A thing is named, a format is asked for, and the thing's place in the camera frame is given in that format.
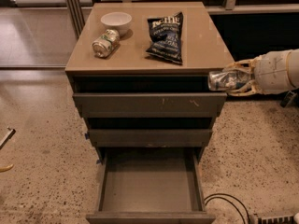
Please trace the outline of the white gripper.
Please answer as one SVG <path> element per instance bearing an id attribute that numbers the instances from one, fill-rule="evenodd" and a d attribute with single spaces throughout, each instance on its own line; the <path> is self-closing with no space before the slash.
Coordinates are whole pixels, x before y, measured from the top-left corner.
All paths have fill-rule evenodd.
<path id="1" fill-rule="evenodd" d="M 280 94 L 296 89 L 296 50 L 270 51 L 254 59 L 227 64 L 224 71 L 252 73 L 253 80 L 226 93 L 234 97 L 259 94 Z"/>

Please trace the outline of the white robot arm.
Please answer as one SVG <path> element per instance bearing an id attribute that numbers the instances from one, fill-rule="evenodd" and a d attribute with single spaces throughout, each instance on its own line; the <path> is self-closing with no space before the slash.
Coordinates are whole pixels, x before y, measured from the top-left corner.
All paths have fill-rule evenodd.
<path id="1" fill-rule="evenodd" d="M 253 59 L 229 63 L 224 71 L 239 71 L 250 80 L 238 89 L 229 89 L 231 96 L 280 94 L 299 88 L 299 49 L 270 51 Z"/>

